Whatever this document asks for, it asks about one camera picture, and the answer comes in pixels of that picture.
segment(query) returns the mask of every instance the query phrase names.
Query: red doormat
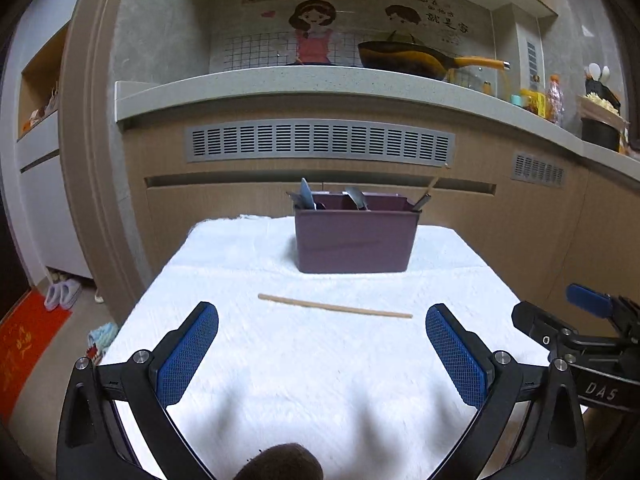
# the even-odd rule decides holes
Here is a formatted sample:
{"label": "red doormat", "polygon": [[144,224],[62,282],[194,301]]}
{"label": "red doormat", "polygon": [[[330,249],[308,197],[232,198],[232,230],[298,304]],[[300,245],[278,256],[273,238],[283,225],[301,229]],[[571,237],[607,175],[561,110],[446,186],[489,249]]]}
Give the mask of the red doormat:
{"label": "red doormat", "polygon": [[0,324],[0,418],[8,425],[24,382],[67,318],[68,310],[47,312],[32,290]]}

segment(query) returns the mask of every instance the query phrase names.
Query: screw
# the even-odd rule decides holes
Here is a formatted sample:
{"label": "screw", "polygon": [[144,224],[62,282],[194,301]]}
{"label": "screw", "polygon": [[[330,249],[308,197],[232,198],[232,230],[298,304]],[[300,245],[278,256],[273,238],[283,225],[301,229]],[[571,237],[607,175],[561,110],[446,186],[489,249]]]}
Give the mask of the screw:
{"label": "screw", "polygon": [[78,370],[84,370],[85,368],[87,368],[89,365],[89,358],[87,357],[81,357],[78,359],[78,361],[76,361],[76,368]]}
{"label": "screw", "polygon": [[507,352],[503,350],[498,350],[494,354],[495,360],[498,361],[501,365],[507,365],[511,362],[511,356],[507,354]]}
{"label": "screw", "polygon": [[567,370],[567,368],[569,367],[569,365],[566,363],[566,361],[562,360],[562,359],[556,359],[554,361],[554,364],[556,365],[556,368],[558,370],[560,370],[561,372],[564,372]]}
{"label": "screw", "polygon": [[135,354],[133,354],[133,360],[139,365],[146,362],[147,359],[149,359],[149,352],[147,352],[146,350],[138,350]]}

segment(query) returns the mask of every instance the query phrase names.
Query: food container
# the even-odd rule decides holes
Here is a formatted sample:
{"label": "food container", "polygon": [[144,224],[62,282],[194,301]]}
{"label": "food container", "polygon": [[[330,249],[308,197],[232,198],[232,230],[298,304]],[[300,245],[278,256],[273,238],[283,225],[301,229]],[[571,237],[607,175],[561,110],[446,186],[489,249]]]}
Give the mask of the food container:
{"label": "food container", "polygon": [[316,192],[325,210],[294,208],[298,269],[311,274],[403,272],[420,212],[398,194],[365,193],[368,211],[346,194]]}
{"label": "food container", "polygon": [[520,95],[526,98],[526,104],[523,104],[523,108],[532,112],[543,119],[546,119],[546,95],[542,92],[533,92],[531,90],[522,89]]}

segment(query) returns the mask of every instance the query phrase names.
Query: yellow pan handle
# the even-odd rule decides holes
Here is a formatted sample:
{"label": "yellow pan handle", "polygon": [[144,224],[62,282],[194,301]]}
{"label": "yellow pan handle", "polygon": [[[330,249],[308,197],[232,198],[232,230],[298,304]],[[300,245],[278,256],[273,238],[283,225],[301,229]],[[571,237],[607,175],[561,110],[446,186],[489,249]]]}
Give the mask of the yellow pan handle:
{"label": "yellow pan handle", "polygon": [[487,57],[465,56],[454,58],[456,65],[461,68],[463,66],[486,66],[497,70],[509,70],[511,65],[506,61],[499,59],[489,59]]}

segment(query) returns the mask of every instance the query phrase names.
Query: table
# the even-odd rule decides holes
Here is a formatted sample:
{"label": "table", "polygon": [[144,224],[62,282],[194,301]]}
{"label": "table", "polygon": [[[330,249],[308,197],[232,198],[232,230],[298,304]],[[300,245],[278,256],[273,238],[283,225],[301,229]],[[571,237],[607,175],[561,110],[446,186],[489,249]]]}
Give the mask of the table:
{"label": "table", "polygon": [[[218,480],[287,442],[311,451],[327,479],[427,478],[476,412],[426,336],[434,303],[491,350],[548,364],[545,349],[511,324],[518,298],[454,231],[419,226],[406,272],[342,275],[300,273],[294,233],[293,218],[196,225],[103,359],[153,349],[199,301],[217,307],[218,335],[168,412]],[[258,300],[260,292],[414,318],[276,304]],[[128,405],[118,409],[142,466],[164,478]]]}

